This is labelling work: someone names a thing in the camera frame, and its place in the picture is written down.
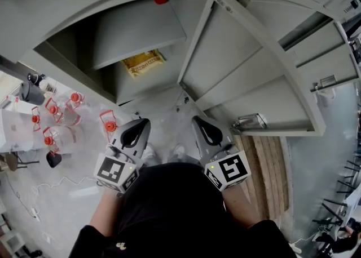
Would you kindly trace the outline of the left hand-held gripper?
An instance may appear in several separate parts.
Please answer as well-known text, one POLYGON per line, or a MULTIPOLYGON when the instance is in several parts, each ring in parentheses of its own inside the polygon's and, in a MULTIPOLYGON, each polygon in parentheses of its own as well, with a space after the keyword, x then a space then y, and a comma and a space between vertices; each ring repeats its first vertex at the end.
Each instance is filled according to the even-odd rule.
POLYGON ((130 121, 114 132, 95 165, 94 177, 102 186, 121 194, 129 190, 144 165, 142 155, 150 132, 151 122, 147 118, 130 121))

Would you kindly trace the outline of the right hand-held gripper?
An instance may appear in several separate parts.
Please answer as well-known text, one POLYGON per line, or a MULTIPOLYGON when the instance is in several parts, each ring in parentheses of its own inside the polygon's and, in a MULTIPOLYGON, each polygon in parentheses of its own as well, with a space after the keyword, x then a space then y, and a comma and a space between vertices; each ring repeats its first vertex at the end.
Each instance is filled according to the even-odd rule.
POLYGON ((205 176, 220 191, 241 184, 251 175, 244 150, 236 146, 227 126, 209 117, 194 116, 191 121, 205 176), (208 150, 210 146, 221 146, 208 150))

